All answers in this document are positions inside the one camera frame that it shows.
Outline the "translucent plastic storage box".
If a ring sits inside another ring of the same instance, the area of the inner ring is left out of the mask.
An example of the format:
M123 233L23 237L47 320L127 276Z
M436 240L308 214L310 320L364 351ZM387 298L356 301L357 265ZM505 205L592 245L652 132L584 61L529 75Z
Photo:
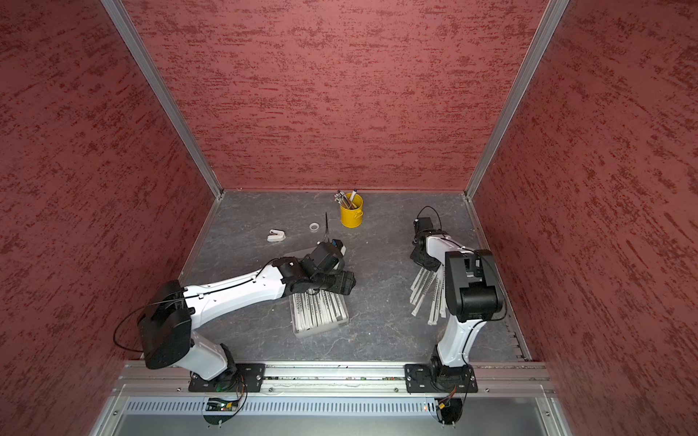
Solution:
M274 262L282 274L283 296L291 301L296 337L333 330L348 322L344 297L351 294L356 278L344 266L343 245L338 240Z

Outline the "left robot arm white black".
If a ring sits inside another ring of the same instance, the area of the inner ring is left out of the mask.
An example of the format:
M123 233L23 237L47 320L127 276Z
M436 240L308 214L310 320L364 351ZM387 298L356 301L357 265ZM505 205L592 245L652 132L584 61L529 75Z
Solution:
M145 366L184 368L207 382L234 379L237 368L227 346L205 339L197 329L256 303L318 291L351 294L356 278L345 270L345 253L343 242L333 239L302 258L278 257L256 272L217 283L165 283L136 318Z

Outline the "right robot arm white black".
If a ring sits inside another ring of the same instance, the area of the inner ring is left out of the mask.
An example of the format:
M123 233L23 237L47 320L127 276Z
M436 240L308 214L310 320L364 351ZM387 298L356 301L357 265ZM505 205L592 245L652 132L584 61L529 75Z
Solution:
M420 267L411 285L412 315L431 302L428 323L447 320L443 338L427 367L434 381L470 372L469 354L486 323L505 308L494 256L458 243L429 217L414 219L410 259Z

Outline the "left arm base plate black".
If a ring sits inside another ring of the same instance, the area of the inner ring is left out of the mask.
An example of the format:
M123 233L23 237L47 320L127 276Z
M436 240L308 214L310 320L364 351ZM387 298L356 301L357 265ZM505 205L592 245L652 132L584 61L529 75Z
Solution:
M233 372L228 369L207 381L191 372L189 392L258 393L265 379L264 363L238 363Z

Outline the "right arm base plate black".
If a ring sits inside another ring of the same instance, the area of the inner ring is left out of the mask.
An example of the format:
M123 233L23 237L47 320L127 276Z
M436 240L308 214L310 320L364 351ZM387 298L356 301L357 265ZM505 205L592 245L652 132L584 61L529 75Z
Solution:
M479 388L474 368L434 366L432 364L405 364L405 385L409 393L477 393Z

